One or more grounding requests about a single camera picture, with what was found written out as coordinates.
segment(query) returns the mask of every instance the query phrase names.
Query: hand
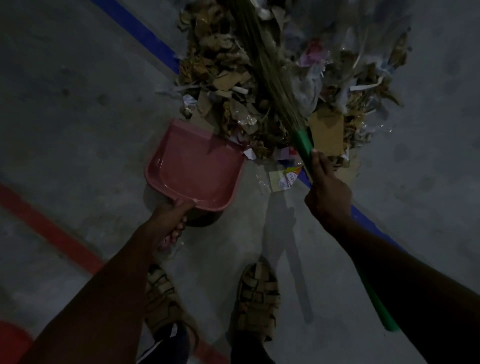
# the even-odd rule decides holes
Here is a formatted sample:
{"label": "hand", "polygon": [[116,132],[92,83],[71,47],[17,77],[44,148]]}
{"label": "hand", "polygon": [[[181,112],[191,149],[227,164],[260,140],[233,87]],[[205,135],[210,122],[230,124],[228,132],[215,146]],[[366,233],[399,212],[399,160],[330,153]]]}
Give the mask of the hand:
{"label": "hand", "polygon": [[136,233],[143,239],[148,239],[158,250],[166,250],[177,242],[185,229],[187,217],[185,214],[196,205],[196,200],[190,200],[174,206],[157,207],[150,219],[142,224]]}
{"label": "hand", "polygon": [[310,212],[325,230],[333,233],[351,220],[352,191],[339,180],[332,163],[321,152],[312,150],[313,186],[305,197]]}

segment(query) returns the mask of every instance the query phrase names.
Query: person's right arm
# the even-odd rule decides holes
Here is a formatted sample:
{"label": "person's right arm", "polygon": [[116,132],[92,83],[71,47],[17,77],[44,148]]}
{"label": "person's right arm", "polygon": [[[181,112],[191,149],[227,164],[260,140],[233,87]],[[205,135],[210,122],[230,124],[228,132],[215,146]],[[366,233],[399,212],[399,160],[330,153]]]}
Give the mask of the person's right arm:
{"label": "person's right arm", "polygon": [[313,187],[305,203],[367,276],[402,331],[429,362],[475,361],[480,296],[369,233],[350,216],[352,193],[332,164],[312,152]]}

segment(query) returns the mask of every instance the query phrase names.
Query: broom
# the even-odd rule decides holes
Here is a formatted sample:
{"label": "broom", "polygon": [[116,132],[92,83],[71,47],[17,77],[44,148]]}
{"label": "broom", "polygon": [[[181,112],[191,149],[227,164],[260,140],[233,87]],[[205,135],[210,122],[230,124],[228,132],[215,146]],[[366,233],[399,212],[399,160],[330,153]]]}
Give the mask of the broom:
{"label": "broom", "polygon": [[[227,3],[237,23],[237,32],[250,56],[255,74],[270,94],[283,126],[290,135],[307,171],[311,174],[310,154],[313,146],[307,133],[305,118],[300,114],[297,100],[293,95],[290,78],[287,72],[282,71],[273,38],[270,33],[263,30],[250,0],[231,0]],[[385,329],[398,330],[398,325],[368,283],[366,276],[356,265],[355,267]]]}

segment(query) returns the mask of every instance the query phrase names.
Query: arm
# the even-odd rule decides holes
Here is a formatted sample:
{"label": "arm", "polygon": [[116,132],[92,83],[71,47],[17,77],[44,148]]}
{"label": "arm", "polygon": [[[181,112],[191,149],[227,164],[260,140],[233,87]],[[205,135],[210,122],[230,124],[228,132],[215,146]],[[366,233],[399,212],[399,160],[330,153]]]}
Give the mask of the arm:
{"label": "arm", "polygon": [[[156,210],[42,331],[20,364],[134,363],[155,244],[182,229],[186,202]],[[175,231],[171,238],[176,238]]]}
{"label": "arm", "polygon": [[423,264],[350,217],[352,193],[321,153],[312,153],[305,203],[368,277],[395,321],[429,362],[476,357],[480,296]]}

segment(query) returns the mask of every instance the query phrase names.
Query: forearm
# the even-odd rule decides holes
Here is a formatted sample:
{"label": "forearm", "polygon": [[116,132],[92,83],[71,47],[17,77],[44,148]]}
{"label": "forearm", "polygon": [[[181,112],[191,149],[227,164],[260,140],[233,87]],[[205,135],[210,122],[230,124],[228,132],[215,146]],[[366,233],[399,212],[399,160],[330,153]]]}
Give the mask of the forearm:
{"label": "forearm", "polygon": [[352,220],[332,234],[427,360],[466,354],[480,333],[480,297]]}
{"label": "forearm", "polygon": [[133,363],[152,244],[134,234],[55,317],[26,363]]}

